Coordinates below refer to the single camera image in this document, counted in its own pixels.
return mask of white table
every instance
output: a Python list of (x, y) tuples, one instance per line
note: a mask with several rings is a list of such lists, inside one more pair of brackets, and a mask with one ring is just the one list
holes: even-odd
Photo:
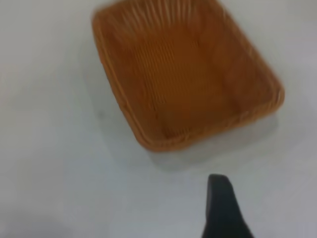
[(285, 104), (163, 154), (111, 92), (90, 25), (102, 2), (0, 0), (0, 237), (197, 238), (210, 173), (231, 178), (257, 238), (317, 237), (317, 2), (223, 0)]

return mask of orange basket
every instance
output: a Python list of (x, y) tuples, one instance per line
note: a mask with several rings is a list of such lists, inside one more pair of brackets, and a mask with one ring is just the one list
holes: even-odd
[(93, 31), (112, 91), (136, 139), (186, 147), (278, 109), (284, 89), (215, 0), (126, 0)]

